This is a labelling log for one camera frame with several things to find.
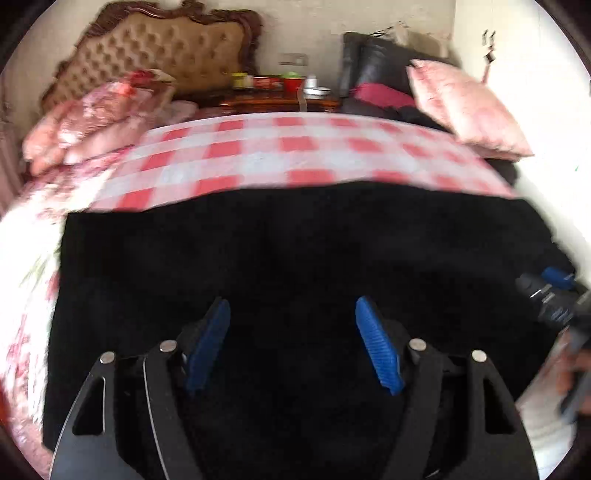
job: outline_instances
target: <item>hand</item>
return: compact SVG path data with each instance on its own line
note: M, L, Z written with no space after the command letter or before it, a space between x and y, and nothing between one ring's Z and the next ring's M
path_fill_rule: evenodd
M560 374L556 382L556 390L566 395L573 388L573 371L591 371L591 352L586 350L577 356L563 355L560 359ZM587 395L580 412L591 415L591 393Z

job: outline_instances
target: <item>floral pillow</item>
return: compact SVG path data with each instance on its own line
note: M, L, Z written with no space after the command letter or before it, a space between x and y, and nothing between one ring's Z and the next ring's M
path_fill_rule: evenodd
M415 68L408 74L417 106L449 127L461 143L494 150L495 158L533 155L517 121L488 87L451 65L412 63Z

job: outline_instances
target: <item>black blanket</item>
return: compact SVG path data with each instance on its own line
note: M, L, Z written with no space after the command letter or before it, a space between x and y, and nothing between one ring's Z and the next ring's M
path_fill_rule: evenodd
M355 326L371 296L412 336L479 348L517 397L555 339L514 287L573 267L523 200L350 183L210 194L142 213L72 213L51 327L54 448L101 352L175 338L216 296L232 325L189 415L209 478L375 478L402 400Z

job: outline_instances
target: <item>red and white checkered blanket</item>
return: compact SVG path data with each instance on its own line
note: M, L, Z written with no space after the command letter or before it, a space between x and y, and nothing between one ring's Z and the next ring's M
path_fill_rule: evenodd
M105 183L93 210L143 210L244 187L352 180L512 197L452 135L337 113L260 113L152 130Z

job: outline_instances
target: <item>white wall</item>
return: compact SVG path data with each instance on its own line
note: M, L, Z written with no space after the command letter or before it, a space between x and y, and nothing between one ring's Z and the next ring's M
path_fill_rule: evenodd
M481 79L482 33L496 30L489 87L524 130L535 157L518 163L518 190L540 210L591 283L590 77L534 0L457 0L453 45Z
M181 0L161 1L165 7ZM59 61L72 48L105 0L57 0L29 30L7 67L13 120L23 136L38 119L38 100ZM306 53L320 83L334 86L340 66L340 36L349 30L371 33L399 20L423 33L452 33L454 0L211 0L206 7L249 8L261 14L263 35L257 58L264 73L281 73L278 53Z

